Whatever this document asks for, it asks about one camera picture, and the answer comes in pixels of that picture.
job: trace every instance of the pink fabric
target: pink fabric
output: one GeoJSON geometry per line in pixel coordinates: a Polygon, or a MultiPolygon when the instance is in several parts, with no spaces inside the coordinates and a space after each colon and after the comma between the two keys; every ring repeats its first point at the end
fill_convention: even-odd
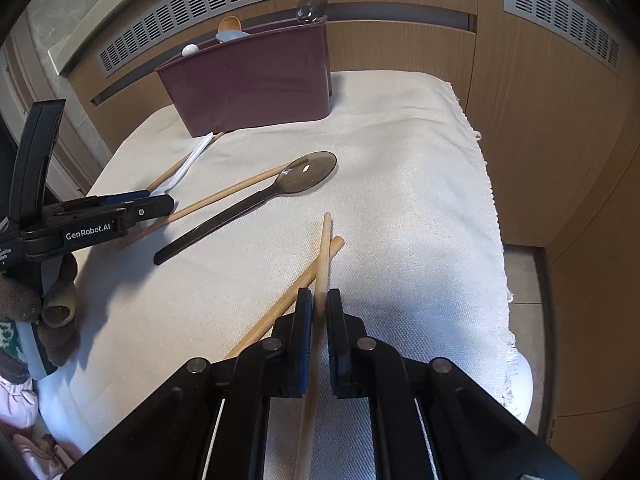
{"type": "Polygon", "coordinates": [[[53,480],[65,472],[64,466],[58,460],[51,446],[41,438],[34,438],[34,442],[22,436],[14,435],[14,447],[24,463],[38,480],[53,480]]]}
{"type": "Polygon", "coordinates": [[[9,434],[33,426],[38,416],[38,397],[31,378],[23,384],[11,384],[0,377],[0,424],[9,434]]]}

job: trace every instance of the chopstick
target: chopstick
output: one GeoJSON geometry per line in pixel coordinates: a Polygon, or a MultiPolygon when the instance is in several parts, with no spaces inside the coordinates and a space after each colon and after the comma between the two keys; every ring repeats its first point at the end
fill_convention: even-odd
{"type": "Polygon", "coordinates": [[[198,200],[197,202],[194,202],[193,204],[188,205],[187,207],[182,208],[176,211],[175,213],[171,213],[169,216],[165,216],[164,218],[159,218],[153,224],[142,229],[142,231],[139,231],[137,233],[132,233],[130,235],[127,235],[124,238],[121,238],[122,241],[118,246],[120,248],[125,247],[130,243],[135,242],[136,240],[139,240],[142,237],[145,237],[146,235],[155,231],[156,229],[161,228],[162,226],[168,225],[171,222],[175,222],[176,220],[179,220],[183,216],[187,216],[188,214],[193,213],[198,209],[202,209],[204,206],[213,204],[214,202],[217,202],[218,200],[222,200],[223,198],[233,193],[236,193],[238,191],[241,191],[249,186],[252,186],[253,184],[258,184],[258,182],[262,182],[263,180],[266,180],[272,176],[276,176],[286,167],[287,167],[287,164],[283,164],[282,166],[278,166],[277,168],[271,168],[270,170],[263,171],[262,173],[252,176],[251,178],[243,180],[242,182],[238,182],[237,184],[233,184],[232,186],[226,187],[225,189],[217,193],[214,193],[213,195],[209,195],[203,198],[202,200],[198,200]]]}
{"type": "MultiPolygon", "coordinates": [[[[224,134],[226,134],[226,132],[220,132],[218,134],[215,134],[213,136],[213,138],[210,140],[209,144],[207,145],[207,147],[209,147],[210,145],[212,145],[212,143],[214,143],[216,140],[218,140],[220,137],[222,137],[224,134]]],[[[151,184],[149,184],[149,186],[146,188],[146,190],[151,193],[153,191],[155,191],[158,186],[160,186],[160,184],[162,184],[165,180],[167,180],[169,177],[171,177],[176,171],[178,171],[180,169],[180,167],[187,161],[187,159],[189,158],[189,155],[191,155],[191,152],[187,153],[183,158],[181,158],[178,162],[176,162],[174,165],[172,165],[172,167],[170,167],[168,170],[166,170],[162,175],[160,175],[158,178],[156,178],[151,184]]]]}
{"type": "Polygon", "coordinates": [[[298,457],[296,459],[295,480],[308,480],[311,469],[311,453],[314,446],[314,428],[318,412],[320,392],[320,361],[322,355],[322,336],[324,335],[324,318],[326,292],[329,283],[329,246],[331,240],[331,214],[324,213],[322,219],[322,238],[318,255],[318,272],[316,290],[314,291],[314,320],[311,326],[311,351],[309,354],[309,375],[306,395],[302,400],[302,420],[300,420],[300,438],[298,440],[298,457]]]}
{"type": "MultiPolygon", "coordinates": [[[[339,236],[334,236],[329,246],[329,257],[333,258],[338,251],[344,246],[344,239],[339,236]]],[[[242,350],[247,346],[252,345],[260,341],[263,335],[265,335],[269,329],[273,326],[276,319],[284,314],[287,309],[296,301],[298,296],[298,289],[301,286],[309,286],[311,282],[316,278],[316,272],[318,269],[318,260],[316,258],[296,279],[295,282],[280,296],[273,306],[262,316],[258,322],[246,333],[246,335],[234,346],[229,353],[225,356],[225,359],[231,359],[237,357],[242,350]]]]}

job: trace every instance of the wooden spoon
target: wooden spoon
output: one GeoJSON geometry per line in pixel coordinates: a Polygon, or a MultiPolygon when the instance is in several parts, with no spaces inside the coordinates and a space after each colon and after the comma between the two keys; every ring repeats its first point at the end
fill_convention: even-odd
{"type": "Polygon", "coordinates": [[[218,25],[218,33],[226,32],[228,30],[242,30],[240,20],[238,20],[235,16],[227,16],[218,25]]]}

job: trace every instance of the maroon utensil holder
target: maroon utensil holder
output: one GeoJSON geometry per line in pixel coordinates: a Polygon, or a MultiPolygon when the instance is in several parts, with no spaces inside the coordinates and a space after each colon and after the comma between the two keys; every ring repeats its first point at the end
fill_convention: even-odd
{"type": "Polygon", "coordinates": [[[156,69],[192,137],[329,114],[326,16],[246,32],[250,36],[225,43],[205,41],[196,54],[178,54],[156,69]]]}

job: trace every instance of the screw head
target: screw head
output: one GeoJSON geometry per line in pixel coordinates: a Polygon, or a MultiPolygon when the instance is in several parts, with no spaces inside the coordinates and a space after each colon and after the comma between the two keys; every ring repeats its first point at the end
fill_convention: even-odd
{"type": "Polygon", "coordinates": [[[187,370],[192,374],[199,374],[207,368],[207,361],[202,357],[194,357],[187,361],[187,370]]]}
{"type": "Polygon", "coordinates": [[[434,370],[439,374],[448,374],[451,371],[451,361],[445,359],[444,357],[438,357],[433,360],[431,366],[434,370]]]}
{"type": "Polygon", "coordinates": [[[262,342],[262,348],[265,350],[277,350],[282,346],[282,341],[277,337],[268,337],[262,342]]]}
{"type": "Polygon", "coordinates": [[[360,350],[373,350],[376,347],[376,340],[370,337],[361,337],[356,345],[360,350]]]}

